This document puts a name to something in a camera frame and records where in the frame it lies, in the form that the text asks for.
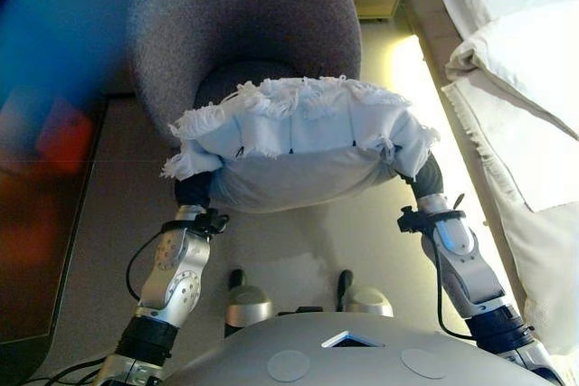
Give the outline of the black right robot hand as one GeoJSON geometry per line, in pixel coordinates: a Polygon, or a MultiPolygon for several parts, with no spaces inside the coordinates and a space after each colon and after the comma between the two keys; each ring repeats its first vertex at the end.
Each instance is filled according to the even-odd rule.
{"type": "Polygon", "coordinates": [[[405,182],[411,187],[416,200],[444,193],[441,169],[434,154],[429,154],[418,173],[414,177],[406,177],[405,182]]]}

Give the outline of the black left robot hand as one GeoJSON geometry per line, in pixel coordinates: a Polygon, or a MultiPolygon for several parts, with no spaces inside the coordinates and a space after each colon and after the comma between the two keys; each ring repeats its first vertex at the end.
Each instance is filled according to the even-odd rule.
{"type": "Polygon", "coordinates": [[[175,198],[179,206],[201,206],[208,208],[210,205],[210,186],[212,182],[211,172],[194,174],[182,181],[175,182],[175,198]]]}

